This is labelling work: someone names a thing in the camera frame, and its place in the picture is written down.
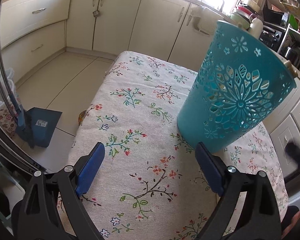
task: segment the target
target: pot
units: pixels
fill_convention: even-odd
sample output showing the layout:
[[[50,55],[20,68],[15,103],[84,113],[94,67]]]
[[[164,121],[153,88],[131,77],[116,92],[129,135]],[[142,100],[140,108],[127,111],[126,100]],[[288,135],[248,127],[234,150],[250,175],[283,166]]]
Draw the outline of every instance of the pot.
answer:
[[[256,13],[260,11],[259,5],[254,0],[242,0],[242,3],[250,6]]]

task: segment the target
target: teal basket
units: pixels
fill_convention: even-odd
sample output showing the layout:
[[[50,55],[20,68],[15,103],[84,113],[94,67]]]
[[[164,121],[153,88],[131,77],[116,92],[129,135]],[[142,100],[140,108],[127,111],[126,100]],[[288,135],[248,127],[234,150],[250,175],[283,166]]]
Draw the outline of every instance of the teal basket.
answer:
[[[296,87],[290,71],[263,43],[218,21],[210,48],[178,114],[193,147],[214,153],[266,118]]]

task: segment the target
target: floral tablecloth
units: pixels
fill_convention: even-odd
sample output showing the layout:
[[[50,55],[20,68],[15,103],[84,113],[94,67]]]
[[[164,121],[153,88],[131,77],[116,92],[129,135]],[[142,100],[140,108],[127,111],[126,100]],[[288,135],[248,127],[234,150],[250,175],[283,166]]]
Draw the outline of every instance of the floral tablecloth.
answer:
[[[69,164],[100,141],[106,157],[82,202],[107,239],[193,239],[214,210],[194,149],[178,131],[177,115],[197,73],[153,57],[123,52],[109,70],[80,125]],[[271,139],[261,123],[216,153],[240,172],[263,170],[284,217],[288,196]],[[234,230],[241,195],[226,229]],[[58,209],[68,232],[62,200]]]

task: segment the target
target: cutout flower pattern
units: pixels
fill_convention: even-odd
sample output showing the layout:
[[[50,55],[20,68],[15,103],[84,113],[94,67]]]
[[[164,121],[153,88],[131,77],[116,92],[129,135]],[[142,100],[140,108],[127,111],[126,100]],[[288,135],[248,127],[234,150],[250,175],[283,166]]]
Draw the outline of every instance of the cutout flower pattern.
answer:
[[[235,47],[234,52],[243,52],[243,50],[248,51],[247,42],[244,41],[244,37],[242,36],[240,39],[236,37],[236,40],[234,38],[231,39],[233,42],[232,47]]]

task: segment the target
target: floor tile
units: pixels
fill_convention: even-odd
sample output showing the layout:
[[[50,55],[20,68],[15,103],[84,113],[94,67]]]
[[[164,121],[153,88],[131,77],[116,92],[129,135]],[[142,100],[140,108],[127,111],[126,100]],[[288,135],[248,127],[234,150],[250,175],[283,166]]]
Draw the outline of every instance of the floor tile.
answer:
[[[98,57],[97,60],[108,62],[108,63],[113,63],[114,62],[114,60],[108,59],[108,58],[104,58],[104,57]]]
[[[88,55],[88,54],[83,54],[83,53],[77,53],[77,52],[69,52],[69,51],[64,52],[64,54],[65,55],[77,56],[77,57],[91,58],[91,59],[97,59],[98,58],[98,56],[93,56],[93,55]]]
[[[20,148],[22,148],[22,146],[24,145],[25,141],[22,140],[19,135],[15,134],[13,137],[12,137],[12,140],[14,141],[14,143],[16,145],[18,145]]]
[[[52,172],[57,172],[66,166],[73,141],[74,136],[56,128],[47,148],[35,146],[31,149],[25,143],[22,149],[40,165]]]
[[[110,65],[103,61],[93,61],[53,100],[48,109],[63,112],[58,128],[76,135],[79,114],[89,107]]]
[[[93,59],[62,53],[24,82],[17,92],[24,109],[46,108]]]

